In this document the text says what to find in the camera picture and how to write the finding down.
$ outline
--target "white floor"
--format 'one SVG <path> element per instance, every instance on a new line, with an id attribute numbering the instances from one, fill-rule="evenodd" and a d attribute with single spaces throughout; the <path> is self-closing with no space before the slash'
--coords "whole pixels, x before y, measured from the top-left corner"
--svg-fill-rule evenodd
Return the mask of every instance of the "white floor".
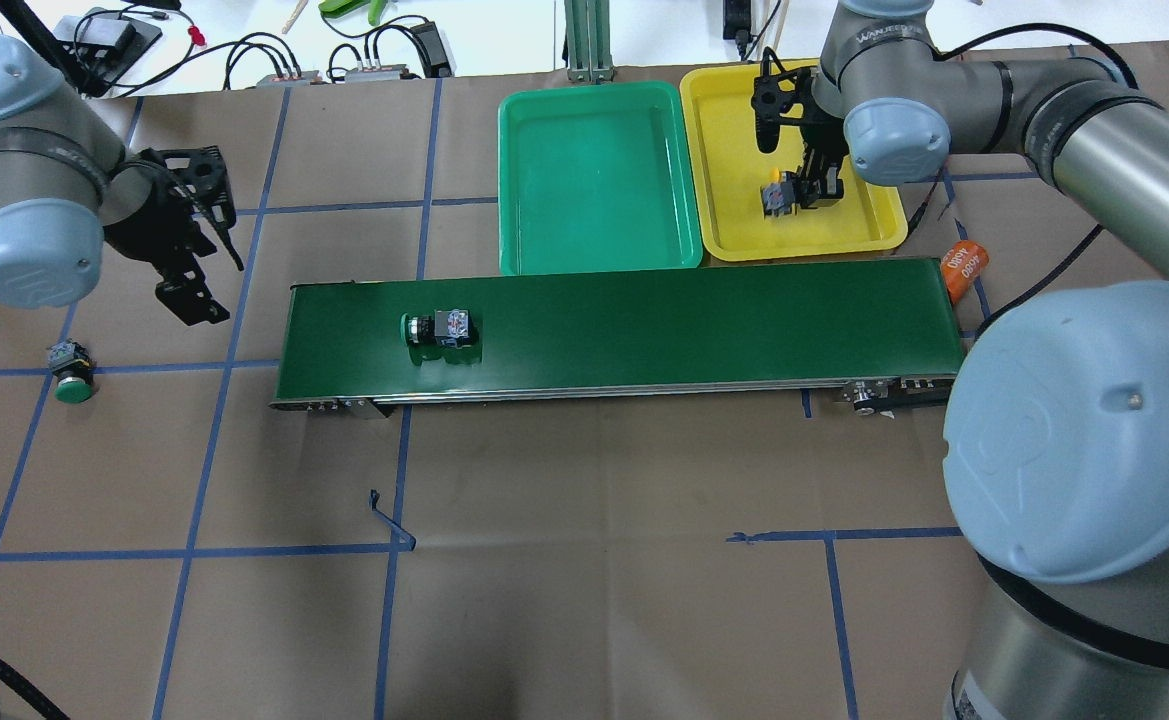
<path id="1" fill-rule="evenodd" d="M 27 0 L 43 22 L 54 26 L 64 14 L 94 6 L 120 8 L 99 0 Z M 248 32 L 281 32 L 296 0 L 185 0 L 184 9 L 203 29 L 210 44 L 236 40 Z M 754 27 L 761 27 L 773 0 L 753 0 Z M 328 54 L 341 37 L 323 26 L 316 6 L 300 14 L 288 42 L 305 69 L 327 68 Z M 790 0 L 780 36 L 780 54 L 790 58 L 817 55 L 835 0 Z M 565 0 L 396 0 L 385 18 L 420 13 L 437 20 L 456 74 L 546 72 L 561 67 Z M 613 58 L 617 65 L 704 64 L 734 61 L 734 46 L 721 41 L 721 0 L 611 0 Z M 936 44 L 954 47 L 990 29 L 1024 22 L 1073 25 L 1108 42 L 1169 40 L 1169 0 L 936 0 L 931 32 Z M 187 47 L 185 23 L 165 20 L 167 37 L 132 70 L 129 78 L 146 79 L 182 57 Z M 338 20 L 347 33 L 369 29 L 365 13 Z M 768 42 L 780 22 L 772 25 Z M 1068 41 L 1046 33 L 1029 33 L 995 44 L 1001 47 L 1064 46 Z M 383 36 L 383 61 L 415 67 L 414 51 L 396 33 Z M 200 60 L 151 92 L 217 90 L 223 81 L 223 54 Z M 245 86 L 270 74 L 260 53 L 242 60 L 235 86 Z"/>

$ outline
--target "silver metal tube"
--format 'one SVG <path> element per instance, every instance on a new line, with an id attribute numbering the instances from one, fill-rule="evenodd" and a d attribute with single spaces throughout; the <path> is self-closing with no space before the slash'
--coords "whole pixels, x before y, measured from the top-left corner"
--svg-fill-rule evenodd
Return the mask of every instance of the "silver metal tube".
<path id="1" fill-rule="evenodd" d="M 1169 115 L 1118 105 L 1087 119 L 1054 159 L 1054 182 L 1169 278 Z"/>
<path id="2" fill-rule="evenodd" d="M 1160 720 L 1169 716 L 1169 673 L 1059 634 L 990 584 L 946 714 L 963 702 L 1005 720 Z"/>

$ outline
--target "robotic arm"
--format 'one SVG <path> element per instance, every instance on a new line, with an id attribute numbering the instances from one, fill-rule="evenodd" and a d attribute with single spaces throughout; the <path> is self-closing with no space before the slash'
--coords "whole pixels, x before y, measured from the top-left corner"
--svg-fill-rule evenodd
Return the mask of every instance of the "robotic arm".
<path id="1" fill-rule="evenodd" d="M 126 145 L 44 60 L 0 36 L 0 304 L 63 306 L 99 282 L 101 248 L 153 264 L 155 297 L 186 324 L 220 323 L 228 310 L 196 258 L 215 252 L 194 220 L 208 220 L 226 250 L 236 223 L 215 147 Z"/>
<path id="2" fill-rule="evenodd" d="M 1091 58 L 945 63 L 931 5 L 841 0 L 818 68 L 765 56 L 758 148 L 786 124 L 807 148 L 763 209 L 836 201 L 844 157 L 891 186 L 950 152 L 1021 152 L 1169 278 L 1169 115 Z M 945 438 L 954 515 L 992 581 L 946 719 L 1168 716 L 1169 282 L 1005 313 L 964 360 Z"/>

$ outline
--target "black component with green cap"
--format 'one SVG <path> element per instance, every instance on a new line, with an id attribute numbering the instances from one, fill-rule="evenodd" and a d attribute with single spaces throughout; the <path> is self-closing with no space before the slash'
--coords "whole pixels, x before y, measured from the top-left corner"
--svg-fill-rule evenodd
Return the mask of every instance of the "black component with green cap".
<path id="1" fill-rule="evenodd" d="M 95 362 L 81 342 L 55 342 L 46 352 L 46 368 L 55 376 L 55 400 L 77 404 L 95 395 Z"/>

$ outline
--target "blue tape grid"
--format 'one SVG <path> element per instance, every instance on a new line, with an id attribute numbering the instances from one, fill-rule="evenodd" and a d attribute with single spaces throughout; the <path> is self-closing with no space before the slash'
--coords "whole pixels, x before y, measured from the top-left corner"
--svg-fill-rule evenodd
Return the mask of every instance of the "blue tape grid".
<path id="1" fill-rule="evenodd" d="M 160 720 L 162 716 L 162 707 L 165 701 L 165 692 L 167 692 L 171 665 L 174 659 L 174 648 L 177 648 L 178 642 L 178 628 L 180 628 L 180 618 L 184 609 L 185 594 L 187 593 L 188 574 L 191 574 L 192 561 L 199 559 L 224 559 L 224 558 L 283 558 L 283 556 L 319 556 L 319 555 L 366 555 L 366 553 L 379 553 L 379 555 L 388 556 L 388 566 L 386 570 L 386 583 L 383 583 L 383 607 L 382 607 L 382 618 L 380 619 L 380 637 L 379 637 L 379 651 L 378 651 L 378 665 L 375 673 L 375 701 L 373 714 L 375 720 L 383 720 L 383 707 L 386 707 L 387 697 L 387 679 L 388 679 L 388 662 L 389 662 L 389 646 L 392 637 L 392 616 L 393 616 L 393 601 L 396 596 L 396 583 L 397 583 L 397 556 L 402 552 L 401 542 L 387 542 L 387 544 L 328 544 L 328 546 L 282 546 L 282 547 L 215 547 L 215 548 L 199 548 L 196 547 L 198 529 L 201 521 L 201 511 L 203 511 L 206 486 L 208 486 L 210 479 L 210 470 L 214 462 L 215 445 L 217 444 L 220 421 L 223 417 L 223 410 L 228 396 L 228 387 L 231 381 L 231 371 L 241 368 L 270 368 L 270 366 L 277 366 L 277 360 L 236 360 L 237 341 L 241 333 L 241 319 L 245 312 L 245 302 L 249 297 L 250 291 L 250 278 L 255 264 L 255 255 L 260 249 L 260 233 L 263 228 L 263 217 L 265 215 L 274 214 L 296 214 L 296 213 L 328 213 L 328 212 L 343 212 L 343 210 L 378 210 L 378 209 L 396 209 L 396 208 L 420 208 L 421 220 L 420 220 L 420 242 L 419 242 L 419 258 L 416 259 L 416 278 L 423 278 L 426 275 L 426 265 L 428 258 L 428 233 L 429 233 L 429 219 L 430 209 L 434 206 L 456 206 L 456 205 L 497 205 L 497 198 L 462 198 L 462 199 L 434 199 L 433 196 L 433 179 L 434 179 L 434 164 L 437 159 L 437 133 L 438 133 L 438 118 L 441 113 L 442 104 L 442 82 L 438 81 L 436 86 L 434 86 L 433 96 L 433 117 L 430 117 L 429 127 L 429 145 L 428 145 L 428 159 L 426 169 L 426 187 L 424 187 L 424 199 L 419 201 L 392 201 L 392 202 L 347 202 L 346 205 L 300 205 L 300 206 L 282 206 L 281 208 L 269 208 L 268 195 L 270 188 L 272 188 L 274 171 L 277 165 L 278 147 L 282 140 L 282 133 L 284 129 L 284 123 L 286 123 L 288 105 L 290 105 L 291 91 L 286 90 L 283 92 L 282 109 L 278 115 L 277 131 L 274 136 L 274 148 L 272 154 L 269 158 L 268 172 L 264 181 L 264 189 L 261 193 L 260 206 L 255 209 L 242 209 L 238 210 L 240 215 L 245 215 L 250 217 L 261 217 L 261 221 L 255 224 L 254 238 L 251 242 L 251 251 L 249 258 L 245 263 L 244 278 L 242 278 L 242 292 L 238 297 L 237 313 L 235 324 L 233 324 L 231 340 L 229 341 L 229 347 L 227 356 L 222 364 L 153 364 L 153 365 L 119 365 L 119 366 L 101 366 L 96 372 L 99 374 L 137 374 L 137 373 L 170 373 L 170 372 L 219 372 L 222 374 L 220 379 L 220 387 L 217 394 L 217 403 L 215 404 L 215 413 L 212 421 L 210 437 L 208 438 L 208 446 L 206 448 L 203 471 L 201 471 L 201 477 L 199 479 L 199 489 L 196 494 L 196 500 L 194 505 L 194 512 L 192 512 L 191 526 L 188 527 L 188 536 L 185 547 L 182 548 L 155 548 L 155 551 L 49 551 L 49 552 L 0 552 L 0 562 L 58 562 L 58 561 L 122 561 L 122 560 L 181 560 L 181 573 L 180 583 L 177 588 L 177 602 L 172 610 L 171 625 L 167 635 L 167 643 L 165 643 L 164 656 L 162 656 L 162 671 L 159 674 L 158 692 L 155 692 L 154 708 L 153 708 L 153 720 Z M 139 120 L 141 115 L 141 109 L 144 108 L 144 99 L 140 98 L 136 102 L 134 110 L 127 125 L 127 145 L 130 145 L 136 129 L 139 127 Z M 948 169 L 945 171 L 945 192 L 948 195 L 949 202 L 952 203 L 955 199 L 955 184 L 959 182 L 982 182 L 982 181 L 1018 181 L 1018 179 L 1036 179 L 1037 175 L 1032 172 L 1023 173 L 971 173 L 971 174 L 950 174 Z M 964 240 L 967 237 L 967 231 L 964 231 L 964 226 L 960 223 L 960 220 L 954 219 L 956 231 L 959 236 Z M 974 288 L 976 288 L 977 296 L 981 300 L 981 307 L 983 313 L 988 316 L 988 302 L 985 297 L 985 291 L 983 291 L 982 283 L 977 278 L 974 282 Z M 62 328 L 60 328 L 58 339 L 64 340 L 68 338 L 69 331 L 72 327 L 72 317 L 76 314 L 76 305 L 68 309 L 64 316 L 64 323 Z M 20 480 L 23 475 L 25 465 L 27 464 L 28 452 L 32 450 L 32 442 L 34 441 L 37 431 L 37 424 L 41 420 L 41 414 L 44 410 L 46 397 L 48 397 L 50 392 L 50 378 L 46 375 L 44 368 L 8 368 L 0 369 L 0 378 L 44 378 L 43 386 L 41 386 L 41 392 L 37 396 L 36 404 L 32 409 L 30 423 L 28 423 L 28 429 L 25 436 L 23 444 L 21 445 L 20 459 L 18 459 L 16 469 L 13 471 L 11 486 L 8 487 L 7 496 L 4 500 L 4 508 L 0 512 L 0 542 L 2 542 L 2 535 L 5 525 L 9 519 L 11 510 L 16 498 L 18 489 L 20 489 Z M 811 393 L 802 392 L 802 406 L 803 414 L 805 418 L 812 418 L 812 402 Z M 410 448 L 410 428 L 411 428 L 411 409 L 406 407 L 402 410 L 402 427 L 401 436 L 397 439 L 397 477 L 396 477 L 396 493 L 393 498 L 393 520 L 401 522 L 402 520 L 402 508 L 404 508 L 404 490 L 406 490 L 406 475 L 407 475 L 407 459 L 409 459 L 409 448 Z M 735 533 L 734 536 L 727 538 L 726 542 L 739 542 L 739 544 L 758 544 L 758 542 L 803 542 L 803 541 L 818 541 L 825 545 L 825 556 L 826 556 L 826 570 L 828 570 L 828 583 L 830 583 L 830 600 L 833 612 L 833 623 L 837 635 L 837 648 L 839 649 L 839 660 L 841 671 L 843 671 L 843 683 L 846 698 L 848 715 L 850 720 L 858 720 L 859 711 L 857 698 L 855 698 L 855 674 L 852 667 L 852 655 L 850 655 L 850 646 L 846 638 L 846 622 L 843 610 L 843 602 L 841 602 L 841 580 L 837 575 L 837 559 L 836 559 L 836 547 L 835 541 L 853 541 L 853 539 L 886 539 L 886 538 L 940 538 L 940 536 L 960 536 L 959 528 L 940 527 L 940 528 L 886 528 L 886 529 L 789 529 L 789 532 L 767 532 L 752 534 L 747 536 L 745 533 Z"/>

